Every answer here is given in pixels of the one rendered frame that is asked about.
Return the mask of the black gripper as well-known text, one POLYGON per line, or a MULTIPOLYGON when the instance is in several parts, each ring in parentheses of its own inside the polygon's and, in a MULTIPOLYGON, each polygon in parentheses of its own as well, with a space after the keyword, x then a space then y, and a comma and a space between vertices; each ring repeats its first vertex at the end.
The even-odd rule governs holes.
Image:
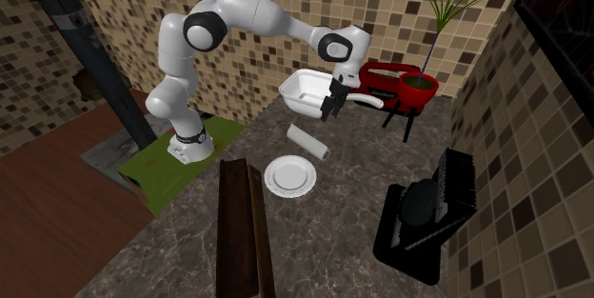
POLYGON ((325 122, 330 114, 336 117, 344 105, 347 95, 350 93, 350 87, 343 85, 336 79, 331 80, 329 86, 330 96, 326 96, 320 107, 322 112, 321 120, 325 122))

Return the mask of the white paper towel roll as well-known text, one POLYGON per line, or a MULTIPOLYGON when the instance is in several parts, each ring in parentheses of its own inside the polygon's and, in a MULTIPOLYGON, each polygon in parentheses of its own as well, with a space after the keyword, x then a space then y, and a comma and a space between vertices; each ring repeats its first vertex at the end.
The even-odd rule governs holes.
POLYGON ((327 145, 293 124, 287 130, 287 138, 319 160, 326 160, 330 154, 327 145))

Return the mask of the red toaster with black legs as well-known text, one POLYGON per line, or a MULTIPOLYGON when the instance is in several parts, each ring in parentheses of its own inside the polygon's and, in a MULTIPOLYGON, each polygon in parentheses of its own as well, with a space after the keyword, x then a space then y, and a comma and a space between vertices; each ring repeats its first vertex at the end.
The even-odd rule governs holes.
POLYGON ((384 103, 381 108, 378 108, 371 103, 357 101, 357 104, 361 106, 388 113, 386 120, 382 124, 383 128, 388 125, 394 115, 406 117, 406 130, 403 138, 403 142, 406 143, 413 121, 421 114, 423 107, 412 108, 402 103, 399 98, 399 76, 388 76, 378 73, 378 70, 408 73, 419 72, 421 69, 414 65, 369 61, 359 71, 361 86, 350 90, 350 93, 371 95, 384 103))

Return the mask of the white round plate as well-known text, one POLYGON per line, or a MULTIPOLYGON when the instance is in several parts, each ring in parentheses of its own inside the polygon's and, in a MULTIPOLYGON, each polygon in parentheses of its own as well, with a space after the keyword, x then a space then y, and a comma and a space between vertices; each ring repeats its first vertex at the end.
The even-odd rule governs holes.
POLYGON ((265 185, 282 198, 298 198, 315 186, 315 167, 304 157, 284 155, 271 161, 265 170, 265 185))

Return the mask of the red pot with green plant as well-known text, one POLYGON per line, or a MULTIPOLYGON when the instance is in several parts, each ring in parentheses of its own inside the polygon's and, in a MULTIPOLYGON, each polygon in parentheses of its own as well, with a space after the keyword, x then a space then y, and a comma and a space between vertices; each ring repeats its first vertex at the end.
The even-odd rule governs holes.
POLYGON ((437 93, 439 82, 426 74, 426 67, 431 59, 437 40, 446 25, 465 10, 484 0, 428 0, 435 14, 436 29, 423 66, 399 77, 398 99, 410 109, 423 108, 437 93))

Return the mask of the black coffee machine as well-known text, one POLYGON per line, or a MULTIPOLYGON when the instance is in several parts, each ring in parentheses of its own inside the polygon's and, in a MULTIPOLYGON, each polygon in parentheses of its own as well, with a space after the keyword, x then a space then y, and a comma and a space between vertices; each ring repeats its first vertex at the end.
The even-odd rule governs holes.
POLYGON ((473 156, 447 148, 433 176, 388 187, 373 254, 426 285, 440 280, 441 247, 477 211, 473 156))

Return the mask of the dark brown wooden tray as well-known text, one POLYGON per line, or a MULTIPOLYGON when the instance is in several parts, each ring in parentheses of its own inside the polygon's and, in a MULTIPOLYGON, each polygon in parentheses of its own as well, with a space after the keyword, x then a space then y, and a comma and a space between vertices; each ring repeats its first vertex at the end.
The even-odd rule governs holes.
POLYGON ((220 162, 216 298, 276 298, 261 172, 220 162))

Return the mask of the green robot stand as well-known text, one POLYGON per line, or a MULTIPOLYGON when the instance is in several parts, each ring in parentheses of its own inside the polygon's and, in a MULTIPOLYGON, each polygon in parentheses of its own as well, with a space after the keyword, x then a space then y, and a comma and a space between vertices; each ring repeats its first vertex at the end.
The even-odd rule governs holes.
POLYGON ((218 116, 204 120, 203 124, 214 143, 214 152, 206 160, 184 165, 169 154, 169 140, 175 135, 173 128, 169 128, 117 170, 153 215, 158 215, 245 128, 218 116))

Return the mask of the dark framed window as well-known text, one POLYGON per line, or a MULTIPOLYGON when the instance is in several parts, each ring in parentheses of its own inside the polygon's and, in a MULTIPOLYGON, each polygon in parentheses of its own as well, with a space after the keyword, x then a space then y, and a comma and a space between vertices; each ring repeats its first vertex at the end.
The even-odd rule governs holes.
POLYGON ((514 9, 594 127, 594 0, 515 0, 514 9))

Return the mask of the dark grey floor pole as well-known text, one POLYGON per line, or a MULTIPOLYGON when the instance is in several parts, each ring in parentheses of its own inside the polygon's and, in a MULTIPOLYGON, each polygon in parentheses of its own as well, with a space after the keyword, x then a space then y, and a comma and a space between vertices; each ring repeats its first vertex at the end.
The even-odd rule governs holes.
POLYGON ((79 0, 37 0, 139 149, 156 140, 79 0))

